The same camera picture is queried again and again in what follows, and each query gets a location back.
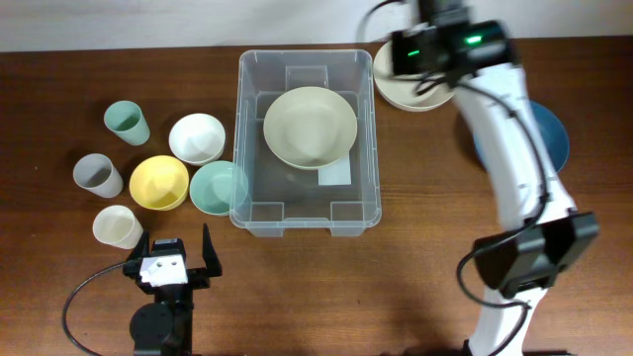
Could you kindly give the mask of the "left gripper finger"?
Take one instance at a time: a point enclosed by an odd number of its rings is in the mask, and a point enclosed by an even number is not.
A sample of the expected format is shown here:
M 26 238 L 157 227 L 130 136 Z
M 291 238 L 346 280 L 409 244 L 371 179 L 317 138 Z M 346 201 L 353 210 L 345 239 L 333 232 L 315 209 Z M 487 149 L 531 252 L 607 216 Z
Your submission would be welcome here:
M 149 232 L 144 231 L 127 258 L 128 262 L 141 261 L 149 254 Z
M 209 227 L 203 224 L 203 260 L 208 270 L 220 270 L 221 262 L 211 240 Z

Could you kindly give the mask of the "cream wide bowl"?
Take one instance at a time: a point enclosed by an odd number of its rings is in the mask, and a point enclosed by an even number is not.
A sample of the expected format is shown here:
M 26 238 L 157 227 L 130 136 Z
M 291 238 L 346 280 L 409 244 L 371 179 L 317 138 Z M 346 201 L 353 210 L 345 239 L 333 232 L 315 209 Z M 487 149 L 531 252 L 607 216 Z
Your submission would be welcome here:
M 427 112 L 449 102 L 453 93 L 447 85 L 439 85 L 429 92 L 415 95 L 416 81 L 392 78 L 392 42 L 385 43 L 373 62 L 374 80 L 383 98 L 394 107 L 407 112 Z
M 357 133 L 351 105 L 340 94 L 315 86 L 282 94 L 270 105 L 263 122 L 270 150 L 302 170 L 318 170 L 343 158 Z

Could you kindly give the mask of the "blue wide bowl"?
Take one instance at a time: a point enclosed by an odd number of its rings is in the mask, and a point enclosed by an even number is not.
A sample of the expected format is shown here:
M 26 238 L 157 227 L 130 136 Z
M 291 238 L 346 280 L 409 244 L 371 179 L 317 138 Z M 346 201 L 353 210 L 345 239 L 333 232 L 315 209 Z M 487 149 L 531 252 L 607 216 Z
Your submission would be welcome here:
M 530 102 L 538 130 L 546 144 L 554 169 L 561 172 L 570 157 L 570 139 L 559 118 L 545 106 Z

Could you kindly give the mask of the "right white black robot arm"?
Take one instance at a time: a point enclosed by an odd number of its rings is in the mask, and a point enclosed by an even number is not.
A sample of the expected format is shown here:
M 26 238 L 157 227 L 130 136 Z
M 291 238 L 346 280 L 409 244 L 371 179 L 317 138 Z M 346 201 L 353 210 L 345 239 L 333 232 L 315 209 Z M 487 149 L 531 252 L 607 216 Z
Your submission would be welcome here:
M 485 285 L 465 355 L 520 355 L 539 302 L 599 234 L 579 213 L 547 151 L 530 107 L 525 72 L 498 21 L 475 23 L 461 1 L 414 1 L 413 28 L 392 34 L 392 75 L 416 95 L 447 85 L 490 176 L 499 234 L 476 240 L 456 278 L 473 263 Z

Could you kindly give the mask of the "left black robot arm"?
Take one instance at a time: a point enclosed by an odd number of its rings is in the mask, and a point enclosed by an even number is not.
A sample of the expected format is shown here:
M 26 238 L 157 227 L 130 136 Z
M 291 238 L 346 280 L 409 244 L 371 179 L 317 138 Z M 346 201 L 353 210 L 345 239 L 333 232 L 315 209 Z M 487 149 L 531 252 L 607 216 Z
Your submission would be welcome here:
M 190 355 L 193 340 L 193 294 L 208 289 L 223 274 L 209 227 L 202 232 L 203 267 L 188 268 L 180 238 L 152 241 L 146 231 L 128 256 L 125 276 L 153 301 L 139 308 L 130 322 L 135 355 Z

